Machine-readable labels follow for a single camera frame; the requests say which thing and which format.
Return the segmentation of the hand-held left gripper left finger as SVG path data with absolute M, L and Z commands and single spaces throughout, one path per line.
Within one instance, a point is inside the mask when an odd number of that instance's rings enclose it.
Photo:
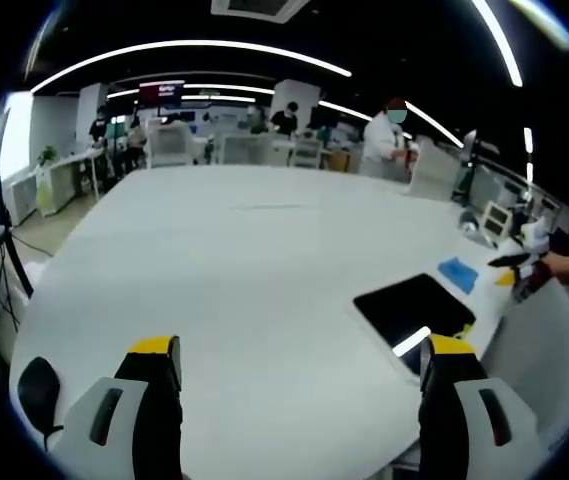
M 68 410 L 57 465 L 69 479 L 181 479 L 180 340 L 138 341 Z

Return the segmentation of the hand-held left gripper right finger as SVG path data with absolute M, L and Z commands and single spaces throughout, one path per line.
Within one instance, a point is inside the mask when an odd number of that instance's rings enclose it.
M 533 479 L 542 470 L 549 452 L 536 415 L 464 340 L 431 333 L 420 381 L 421 479 Z

